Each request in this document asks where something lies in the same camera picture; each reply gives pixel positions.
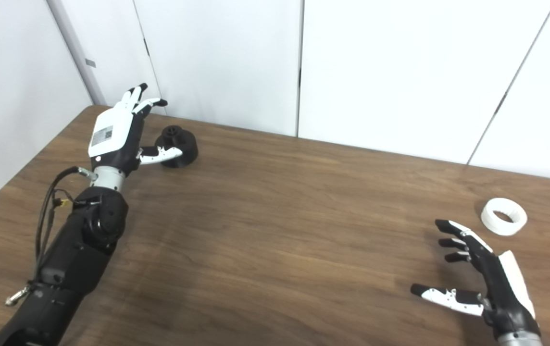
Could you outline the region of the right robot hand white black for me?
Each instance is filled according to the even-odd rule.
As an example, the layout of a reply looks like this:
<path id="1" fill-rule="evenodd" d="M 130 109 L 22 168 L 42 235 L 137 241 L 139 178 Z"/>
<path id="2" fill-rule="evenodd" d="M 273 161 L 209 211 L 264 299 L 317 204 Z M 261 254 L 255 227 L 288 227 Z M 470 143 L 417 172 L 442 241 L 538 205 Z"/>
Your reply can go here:
<path id="1" fill-rule="evenodd" d="M 493 337 L 500 346 L 542 345 L 534 304 L 513 252 L 495 254 L 486 241 L 458 222 L 437 219 L 435 225 L 447 234 L 438 244 L 456 249 L 444 257 L 445 261 L 465 261 L 473 265 L 482 275 L 487 291 L 482 294 L 412 284 L 411 293 L 453 311 L 481 317 L 492 328 Z"/>

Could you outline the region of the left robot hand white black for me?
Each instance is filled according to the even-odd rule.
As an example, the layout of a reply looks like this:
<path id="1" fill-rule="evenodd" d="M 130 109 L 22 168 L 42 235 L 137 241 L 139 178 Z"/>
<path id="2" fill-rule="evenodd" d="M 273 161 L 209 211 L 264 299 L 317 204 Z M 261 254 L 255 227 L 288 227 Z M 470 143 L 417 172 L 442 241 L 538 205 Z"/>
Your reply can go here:
<path id="1" fill-rule="evenodd" d="M 93 173 L 105 171 L 128 176 L 141 165 L 171 161 L 183 155 L 181 149 L 140 144 L 146 116 L 154 107 L 165 107 L 162 98 L 142 99 L 148 85 L 141 83 L 126 91 L 112 108 L 97 116 L 88 146 Z"/>

